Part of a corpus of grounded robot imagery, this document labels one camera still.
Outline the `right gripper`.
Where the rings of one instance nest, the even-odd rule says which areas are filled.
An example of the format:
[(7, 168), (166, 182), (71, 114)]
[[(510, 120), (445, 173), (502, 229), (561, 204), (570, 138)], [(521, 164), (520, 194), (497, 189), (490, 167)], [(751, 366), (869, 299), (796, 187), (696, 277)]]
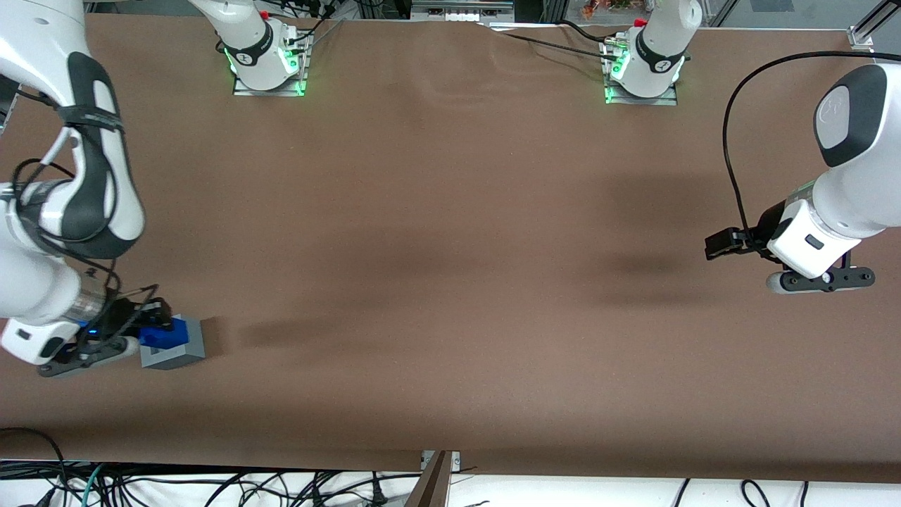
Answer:
[[(26, 308), (19, 301), (2, 301), (2, 347), (31, 365), (93, 365), (118, 354), (132, 353), (126, 329), (134, 325), (139, 307), (128, 299), (107, 306), (104, 299), (71, 299)], [(144, 303), (139, 328), (171, 332), (172, 309), (164, 298)]]

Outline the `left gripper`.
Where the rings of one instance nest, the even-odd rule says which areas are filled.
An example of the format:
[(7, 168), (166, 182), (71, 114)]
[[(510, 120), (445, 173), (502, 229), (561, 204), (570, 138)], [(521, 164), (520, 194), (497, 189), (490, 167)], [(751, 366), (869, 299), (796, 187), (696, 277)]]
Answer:
[(757, 227), (735, 227), (735, 231), (708, 235), (705, 259), (730, 256), (741, 249), (759, 249), (759, 240), (776, 260), (808, 279), (820, 277), (843, 254), (862, 243), (825, 225), (811, 200), (783, 200), (763, 212)]

